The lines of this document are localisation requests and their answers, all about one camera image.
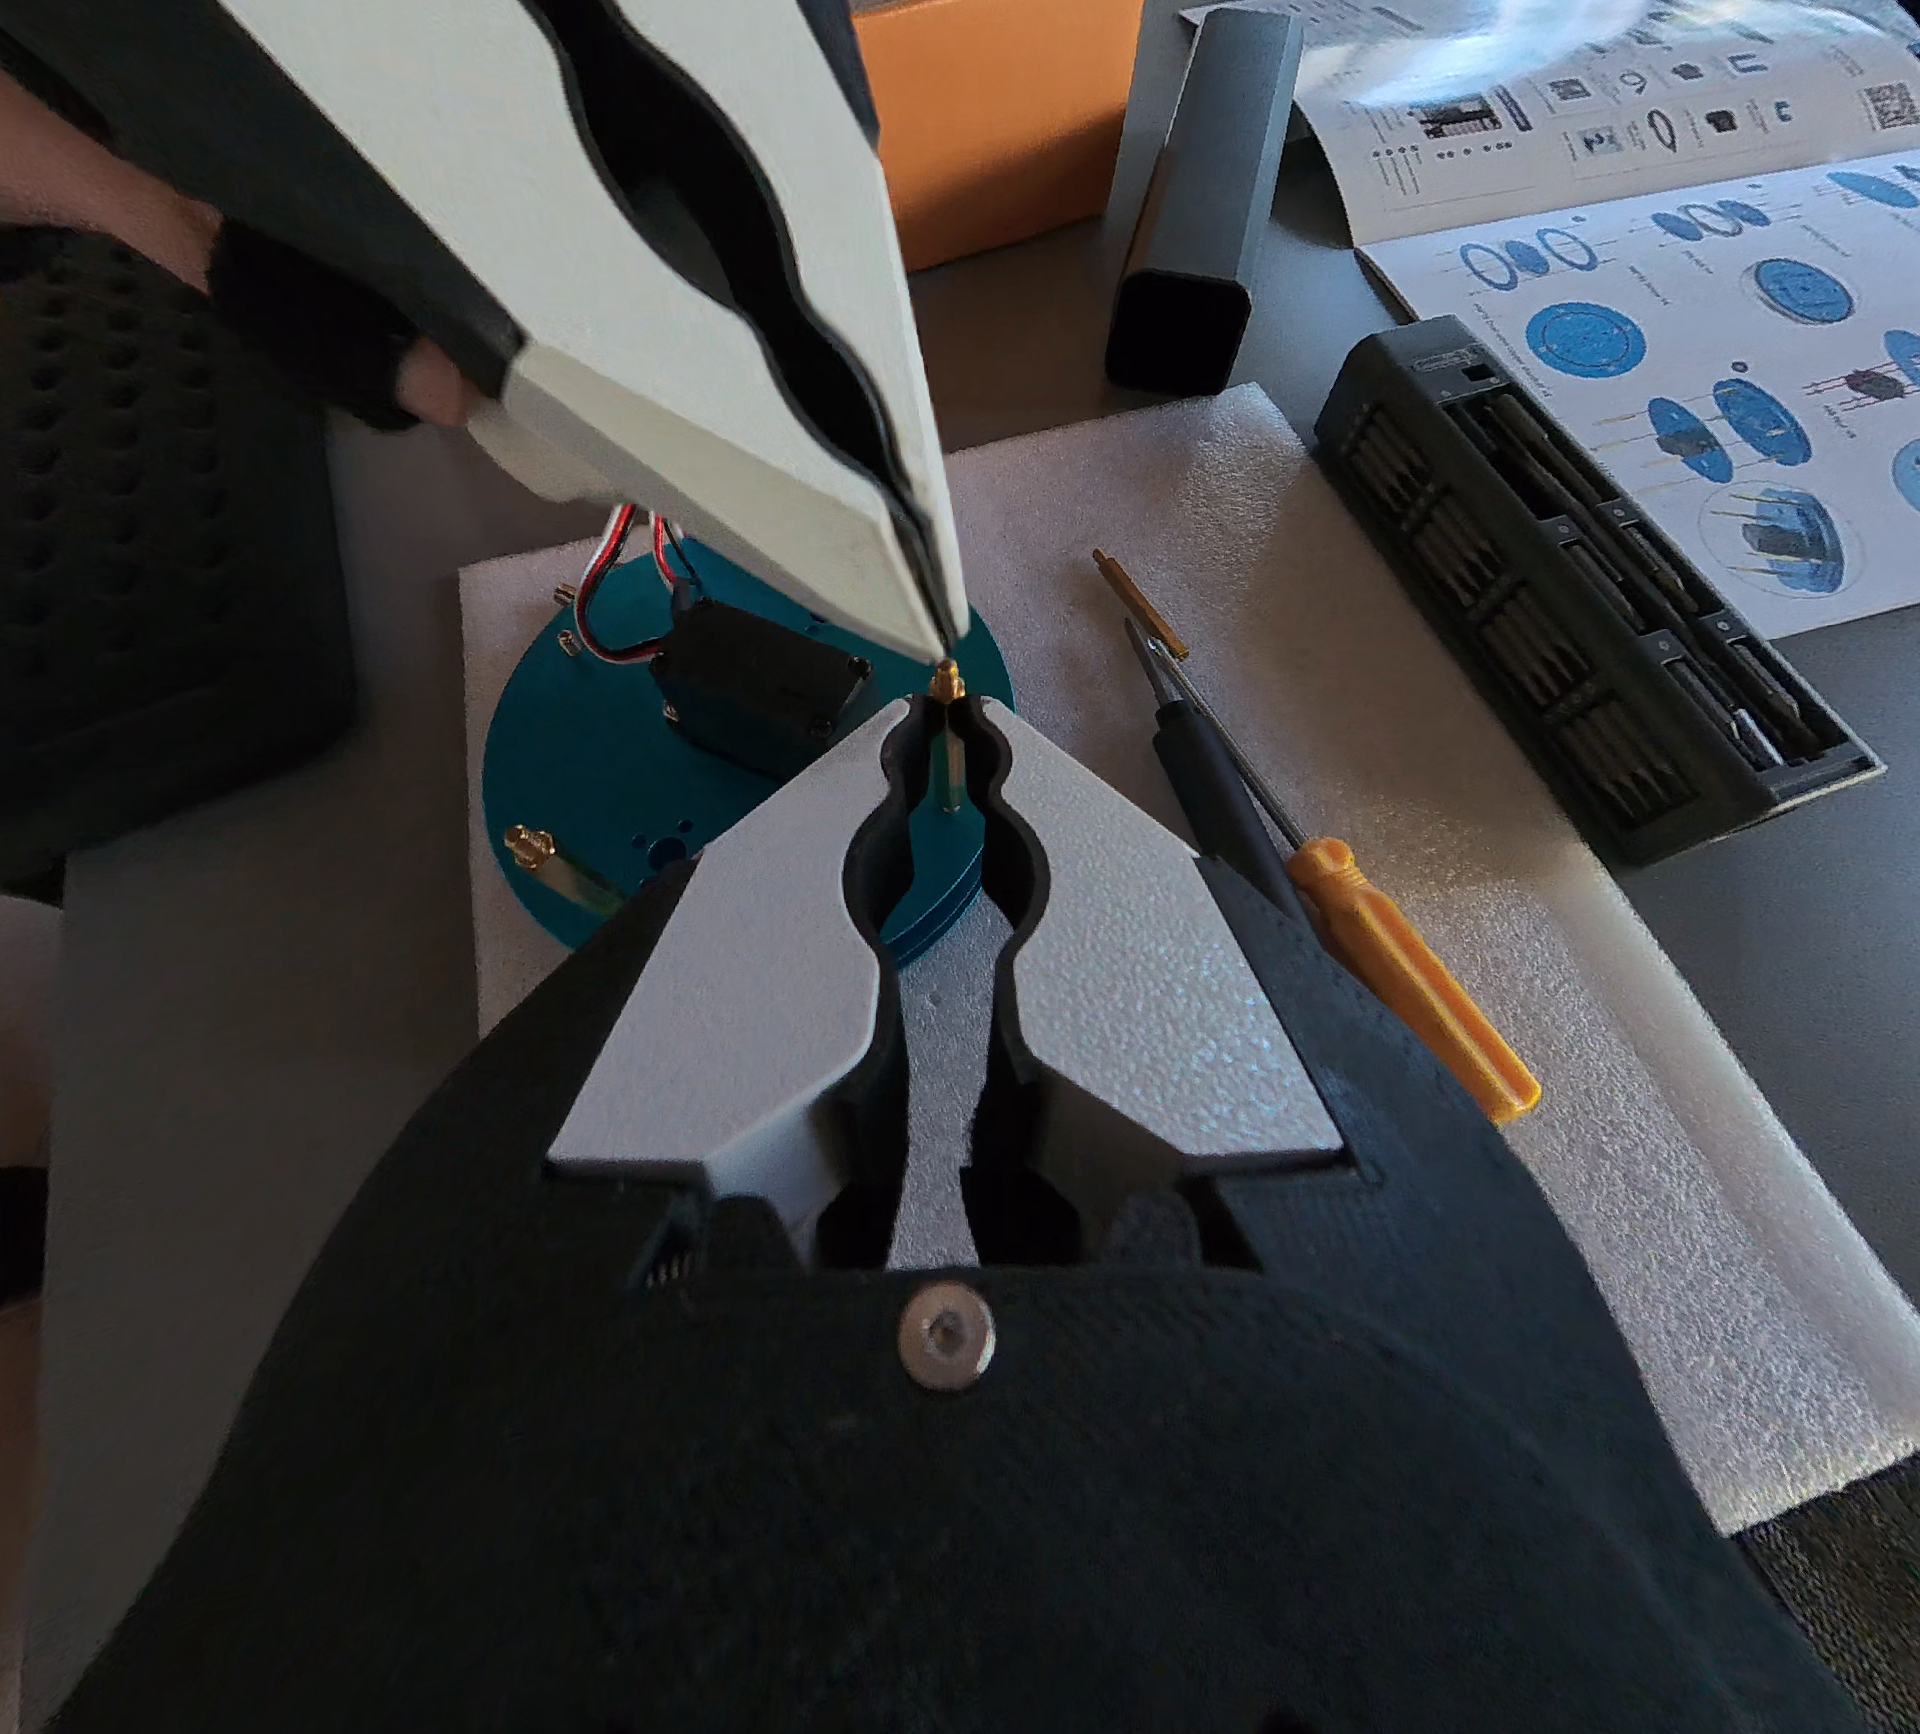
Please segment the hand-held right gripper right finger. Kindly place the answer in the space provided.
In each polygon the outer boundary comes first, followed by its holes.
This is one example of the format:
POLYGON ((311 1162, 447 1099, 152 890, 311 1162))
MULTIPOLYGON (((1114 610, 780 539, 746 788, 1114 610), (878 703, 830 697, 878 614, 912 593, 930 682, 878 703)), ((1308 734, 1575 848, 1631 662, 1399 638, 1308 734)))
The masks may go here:
POLYGON ((1220 883, 992 697, 958 703, 982 889, 1007 922, 958 1182, 982 1262, 1081 1262, 1144 1193, 1328 1171, 1345 1145, 1220 883))

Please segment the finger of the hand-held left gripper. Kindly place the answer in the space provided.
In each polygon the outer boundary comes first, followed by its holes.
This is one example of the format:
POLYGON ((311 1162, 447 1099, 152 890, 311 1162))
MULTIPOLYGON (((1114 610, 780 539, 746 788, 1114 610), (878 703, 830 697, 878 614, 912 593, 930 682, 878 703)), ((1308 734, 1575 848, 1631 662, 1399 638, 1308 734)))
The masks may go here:
POLYGON ((873 638, 968 630, 947 478, 847 0, 605 0, 659 73, 646 136, 769 396, 702 534, 873 638))
MULTIPOLYGON (((653 508, 810 606, 702 504, 745 472, 769 396, 752 338, 616 208, 523 0, 215 0, 521 333, 471 437, 553 502, 653 508)), ((830 606, 828 614, 850 627, 830 606)), ((955 638, 873 638, 921 662, 955 638)))

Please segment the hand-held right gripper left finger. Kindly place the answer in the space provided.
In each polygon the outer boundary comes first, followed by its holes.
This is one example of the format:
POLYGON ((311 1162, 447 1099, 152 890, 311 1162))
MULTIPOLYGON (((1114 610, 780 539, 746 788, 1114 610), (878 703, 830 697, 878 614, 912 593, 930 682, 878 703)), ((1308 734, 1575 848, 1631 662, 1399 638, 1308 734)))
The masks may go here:
POLYGON ((904 1152, 899 978, 919 703, 897 699, 692 864, 547 1151, 767 1203, 819 1262, 882 1262, 904 1152))

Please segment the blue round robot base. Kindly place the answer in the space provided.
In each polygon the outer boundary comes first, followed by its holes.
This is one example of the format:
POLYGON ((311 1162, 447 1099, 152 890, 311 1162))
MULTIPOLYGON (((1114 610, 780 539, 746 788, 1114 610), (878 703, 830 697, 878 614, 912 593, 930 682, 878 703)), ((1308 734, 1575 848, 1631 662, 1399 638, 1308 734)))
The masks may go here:
MULTIPOLYGON (((849 630, 754 582, 683 537, 715 595, 847 651, 867 654, 882 705, 923 692, 927 667, 869 651, 849 630)), ((559 950, 596 928, 581 905, 521 870, 503 846, 512 825, 544 831, 559 851, 620 892, 696 855, 752 811, 772 783, 676 740, 646 664, 570 654, 572 588, 592 541, 503 556, 458 571, 466 701, 468 868, 482 1004, 510 1006, 559 950)), ((646 550, 609 573, 592 625, 607 641, 642 640, 666 623, 666 588, 646 550)), ((882 939, 899 967, 927 955, 979 892, 982 824, 971 803, 938 814, 929 798, 912 820, 916 877, 882 939)))

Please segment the person's left hand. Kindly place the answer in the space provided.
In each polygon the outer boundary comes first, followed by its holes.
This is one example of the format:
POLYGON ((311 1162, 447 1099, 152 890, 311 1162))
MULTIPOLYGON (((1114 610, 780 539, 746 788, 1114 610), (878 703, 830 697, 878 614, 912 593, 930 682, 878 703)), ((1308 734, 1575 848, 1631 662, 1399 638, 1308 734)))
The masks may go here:
POLYGON ((403 314, 317 259, 222 221, 1 80, 7 229, 70 229, 131 249, 202 296, 246 344, 367 426, 466 426, 477 389, 403 314))

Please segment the black precision screwdriver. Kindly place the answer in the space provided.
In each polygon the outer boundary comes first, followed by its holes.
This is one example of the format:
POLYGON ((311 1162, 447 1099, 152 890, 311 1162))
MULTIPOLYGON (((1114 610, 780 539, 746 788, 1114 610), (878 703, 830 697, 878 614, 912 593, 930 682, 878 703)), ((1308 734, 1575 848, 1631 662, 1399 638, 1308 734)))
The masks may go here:
POLYGON ((1220 745, 1217 731, 1202 718, 1187 697, 1176 692, 1168 667, 1157 662, 1135 619, 1126 619, 1122 630, 1153 692, 1153 751, 1187 816, 1191 844, 1204 857, 1231 868, 1254 890, 1310 929, 1310 913, 1289 883, 1282 857, 1259 822, 1252 794, 1220 745))

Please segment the black servo motor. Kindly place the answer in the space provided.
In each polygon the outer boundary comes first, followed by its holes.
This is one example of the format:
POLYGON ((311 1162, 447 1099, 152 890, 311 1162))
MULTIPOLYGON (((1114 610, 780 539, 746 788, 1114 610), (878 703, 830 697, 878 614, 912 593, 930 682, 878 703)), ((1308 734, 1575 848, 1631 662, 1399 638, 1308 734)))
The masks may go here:
POLYGON ((871 692, 873 664, 691 589, 650 664, 666 727, 756 777, 793 779, 871 692))

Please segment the white foam sheet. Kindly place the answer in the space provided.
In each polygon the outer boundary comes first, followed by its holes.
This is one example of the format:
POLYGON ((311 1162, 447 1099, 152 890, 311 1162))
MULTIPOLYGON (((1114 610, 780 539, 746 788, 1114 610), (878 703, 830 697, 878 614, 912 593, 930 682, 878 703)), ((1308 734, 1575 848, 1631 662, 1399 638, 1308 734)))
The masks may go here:
POLYGON ((1915 1454, 1915 1312, 1263 389, 947 457, 1020 714, 1176 822, 1107 550, 1544 1089, 1505 1128, 1735 1533, 1915 1454))

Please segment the dark rectangular case sleeve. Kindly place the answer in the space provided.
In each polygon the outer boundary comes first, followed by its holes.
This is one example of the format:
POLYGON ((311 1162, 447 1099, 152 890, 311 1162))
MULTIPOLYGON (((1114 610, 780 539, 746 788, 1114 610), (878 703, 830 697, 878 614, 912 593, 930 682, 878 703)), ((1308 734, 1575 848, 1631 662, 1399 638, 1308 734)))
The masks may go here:
POLYGON ((1304 34, 1282 11, 1213 8, 1139 210, 1103 374, 1118 389, 1215 396, 1254 312, 1304 34))

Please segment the black office chair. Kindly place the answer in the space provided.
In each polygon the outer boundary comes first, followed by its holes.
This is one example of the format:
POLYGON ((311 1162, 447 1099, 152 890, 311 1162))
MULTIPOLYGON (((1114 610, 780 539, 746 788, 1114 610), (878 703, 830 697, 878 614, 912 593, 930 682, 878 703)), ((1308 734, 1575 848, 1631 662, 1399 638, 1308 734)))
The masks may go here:
POLYGON ((5 229, 3 887, 311 760, 354 706, 321 405, 122 244, 5 229))

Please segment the black screwdriver bit case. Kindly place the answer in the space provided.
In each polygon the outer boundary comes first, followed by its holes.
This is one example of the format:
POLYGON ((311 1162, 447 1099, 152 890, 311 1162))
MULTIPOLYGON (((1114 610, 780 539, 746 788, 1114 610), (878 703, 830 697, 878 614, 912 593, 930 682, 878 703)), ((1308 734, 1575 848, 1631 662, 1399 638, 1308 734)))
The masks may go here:
POLYGON ((1611 866, 1884 773, 1456 320, 1360 338, 1311 452, 1611 866))

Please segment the instruction manual with blue pictures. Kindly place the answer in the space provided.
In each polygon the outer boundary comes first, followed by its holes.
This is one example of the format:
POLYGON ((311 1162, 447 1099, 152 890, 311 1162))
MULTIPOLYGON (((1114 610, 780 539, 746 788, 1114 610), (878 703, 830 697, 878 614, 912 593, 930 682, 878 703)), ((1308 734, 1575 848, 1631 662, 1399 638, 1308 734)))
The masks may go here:
POLYGON ((1798 0, 1256 0, 1458 320, 1769 638, 1917 597, 1915 47, 1798 0))

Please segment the orange handled screwdriver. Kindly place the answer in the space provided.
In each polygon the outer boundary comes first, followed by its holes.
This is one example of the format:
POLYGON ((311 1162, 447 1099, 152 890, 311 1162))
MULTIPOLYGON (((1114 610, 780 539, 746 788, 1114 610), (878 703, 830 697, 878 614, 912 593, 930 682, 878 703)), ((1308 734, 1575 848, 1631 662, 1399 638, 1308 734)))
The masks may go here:
POLYGON ((1241 747, 1191 688, 1187 673, 1174 664, 1166 643, 1140 634, 1135 623, 1126 625, 1126 638, 1137 647, 1140 667, 1165 680, 1211 734, 1235 779, 1252 796, 1259 827, 1284 842, 1287 883, 1304 902, 1310 924, 1328 952, 1423 1041, 1492 1123, 1512 1123, 1529 1112, 1540 1099, 1536 1078, 1427 946, 1401 907, 1365 879, 1350 846, 1341 837, 1306 835, 1285 814, 1241 747))

